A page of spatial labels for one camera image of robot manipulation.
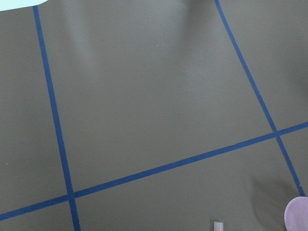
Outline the orange marker pen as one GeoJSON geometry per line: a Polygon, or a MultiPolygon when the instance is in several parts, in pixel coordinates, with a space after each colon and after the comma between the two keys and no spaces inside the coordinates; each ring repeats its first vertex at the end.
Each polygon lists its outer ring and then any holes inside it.
{"type": "Polygon", "coordinates": [[[213,229],[213,231],[224,231],[224,223],[223,222],[214,221],[214,229],[213,229]]]}

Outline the pink mesh pen holder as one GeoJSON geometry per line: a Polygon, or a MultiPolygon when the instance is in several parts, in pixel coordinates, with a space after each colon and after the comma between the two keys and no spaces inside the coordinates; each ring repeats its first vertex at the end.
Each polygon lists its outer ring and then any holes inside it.
{"type": "Polygon", "coordinates": [[[308,231],[308,198],[296,197],[286,206],[284,223],[288,231],[308,231]]]}

